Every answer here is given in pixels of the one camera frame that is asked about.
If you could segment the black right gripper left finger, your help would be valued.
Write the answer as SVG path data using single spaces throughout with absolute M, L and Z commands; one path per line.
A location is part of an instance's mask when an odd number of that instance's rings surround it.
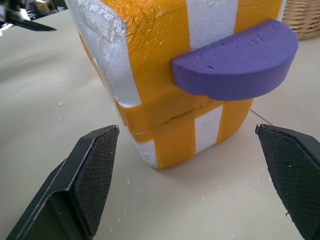
M 8 240 L 92 240 L 111 186 L 120 130 L 110 125 L 82 136 L 46 178 Z

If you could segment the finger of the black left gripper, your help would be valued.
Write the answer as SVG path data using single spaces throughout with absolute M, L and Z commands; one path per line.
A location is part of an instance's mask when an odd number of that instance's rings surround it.
M 9 24 L 13 24 L 15 26 L 35 31 L 35 32 L 51 32 L 56 31 L 55 28 L 43 25 L 37 22 L 33 22 L 31 20 L 27 20 L 22 16 L 20 11 L 9 9 L 5 13 L 5 22 Z

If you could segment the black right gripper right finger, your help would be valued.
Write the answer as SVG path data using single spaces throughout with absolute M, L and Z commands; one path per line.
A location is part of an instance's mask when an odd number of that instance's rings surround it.
M 267 124 L 255 128 L 273 186 L 300 235 L 320 238 L 320 143 Z

